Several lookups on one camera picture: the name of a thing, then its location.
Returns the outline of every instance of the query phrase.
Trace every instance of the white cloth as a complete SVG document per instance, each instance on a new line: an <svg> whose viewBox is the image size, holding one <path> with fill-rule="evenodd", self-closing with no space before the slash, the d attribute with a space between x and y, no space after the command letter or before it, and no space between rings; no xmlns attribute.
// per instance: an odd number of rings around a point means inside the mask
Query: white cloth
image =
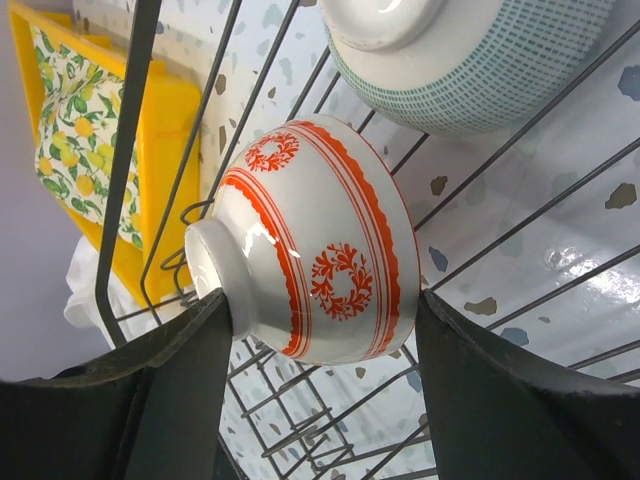
<svg viewBox="0 0 640 480"><path fill-rule="evenodd" d="M109 346L114 344L102 321L95 298L96 275L98 272L98 252L86 237L78 241L71 265L67 272L67 284L71 289L71 296L64 309L65 318L78 328L98 327L107 339ZM135 311L142 307L133 299L129 291L116 275L109 278L108 296L111 308L116 318ZM158 310L162 322L166 322L177 316L184 309L179 302L166 305ZM121 322L122 332L130 341L143 335L156 327L156 322L150 312L137 315L129 320Z"/></svg>

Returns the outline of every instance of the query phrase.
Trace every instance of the yellow tray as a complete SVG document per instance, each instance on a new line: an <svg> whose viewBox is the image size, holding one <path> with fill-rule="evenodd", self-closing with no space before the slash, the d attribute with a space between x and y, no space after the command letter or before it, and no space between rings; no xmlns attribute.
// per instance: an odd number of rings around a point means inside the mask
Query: yellow tray
<svg viewBox="0 0 640 480"><path fill-rule="evenodd" d="M9 16L34 141L45 89L33 48L30 25L40 28L48 36L72 48L114 75L124 78L126 53L112 46L109 37L75 33L73 20L69 15L38 12L18 2L10 1ZM142 269L149 258L149 250L164 213L199 102L200 92L194 85L167 74L163 62L155 60L151 62L136 137L140 180L140 233L143 248L141 251L118 237L113 259L114 273L141 305L145 304L140 286ZM180 183L171 216L147 276L145 285L154 303L175 291L173 272L161 270L160 263L182 248L185 226L180 221L180 212L198 201L198 145L199 142L196 141ZM63 208L93 246L99 250L102 226L86 220L64 205ZM182 286L191 283L186 268L181 269L179 281Z"/></svg>

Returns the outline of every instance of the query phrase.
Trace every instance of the orange wreath design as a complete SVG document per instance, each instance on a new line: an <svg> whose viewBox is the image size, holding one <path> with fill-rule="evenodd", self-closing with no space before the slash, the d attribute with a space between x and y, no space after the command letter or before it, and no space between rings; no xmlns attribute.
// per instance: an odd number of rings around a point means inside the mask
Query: orange wreath design
<svg viewBox="0 0 640 480"><path fill-rule="evenodd" d="M265 155L262 150L269 144L275 144L276 151ZM291 161L299 148L300 142L295 135L289 132L275 132L254 143L249 148L245 161L252 172L277 171Z"/></svg>
<svg viewBox="0 0 640 480"><path fill-rule="evenodd" d="M359 259L357 255L358 251L349 244L332 244L316 257L311 268L311 294L320 300L320 306L327 315L339 322L356 317L371 301L373 276L367 269L364 255L360 254ZM335 272L349 274L353 288L348 297L335 296L331 283Z"/></svg>

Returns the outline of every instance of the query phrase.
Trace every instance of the orange patterned bowl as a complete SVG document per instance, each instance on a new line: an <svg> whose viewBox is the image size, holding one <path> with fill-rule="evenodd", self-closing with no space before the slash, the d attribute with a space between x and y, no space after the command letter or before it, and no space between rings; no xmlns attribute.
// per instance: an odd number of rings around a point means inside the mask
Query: orange patterned bowl
<svg viewBox="0 0 640 480"><path fill-rule="evenodd" d="M289 122L240 153L185 249L198 296L223 288L235 338L298 361L385 355L413 328L409 216L380 157L332 117Z"/></svg>

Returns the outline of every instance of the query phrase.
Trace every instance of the blue grid pattern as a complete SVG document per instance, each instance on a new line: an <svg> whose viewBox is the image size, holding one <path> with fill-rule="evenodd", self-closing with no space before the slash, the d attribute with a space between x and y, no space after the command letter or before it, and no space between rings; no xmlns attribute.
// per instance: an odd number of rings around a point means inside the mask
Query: blue grid pattern
<svg viewBox="0 0 640 480"><path fill-rule="evenodd" d="M329 47L347 83L394 122L427 133L473 134L524 116L556 90L593 46L616 0L505 0L480 45L421 88L387 90L356 75Z"/></svg>

